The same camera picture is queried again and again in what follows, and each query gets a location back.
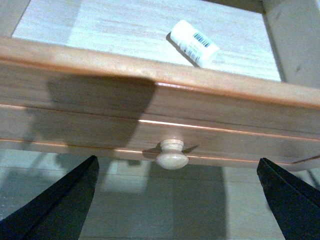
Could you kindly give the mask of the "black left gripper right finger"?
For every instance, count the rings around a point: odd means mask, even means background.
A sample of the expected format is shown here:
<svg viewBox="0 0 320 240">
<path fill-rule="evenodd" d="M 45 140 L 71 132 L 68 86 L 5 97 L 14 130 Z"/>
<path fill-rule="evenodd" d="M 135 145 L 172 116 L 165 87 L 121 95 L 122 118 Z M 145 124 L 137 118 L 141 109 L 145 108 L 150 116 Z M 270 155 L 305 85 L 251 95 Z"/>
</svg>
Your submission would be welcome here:
<svg viewBox="0 0 320 240">
<path fill-rule="evenodd" d="M 268 206 L 286 240 L 320 238 L 320 191 L 267 158 L 257 175 Z"/>
</svg>

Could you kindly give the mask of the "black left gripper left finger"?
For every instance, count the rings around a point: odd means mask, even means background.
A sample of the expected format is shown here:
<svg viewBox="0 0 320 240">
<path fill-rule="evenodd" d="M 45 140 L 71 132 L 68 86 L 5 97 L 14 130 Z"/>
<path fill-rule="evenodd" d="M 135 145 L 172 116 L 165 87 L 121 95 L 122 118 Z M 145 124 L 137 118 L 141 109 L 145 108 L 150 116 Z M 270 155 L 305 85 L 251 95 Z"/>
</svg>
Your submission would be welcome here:
<svg viewBox="0 0 320 240">
<path fill-rule="evenodd" d="M 77 240 L 91 207 L 99 161 L 90 156 L 0 222 L 2 240 Z"/>
</svg>

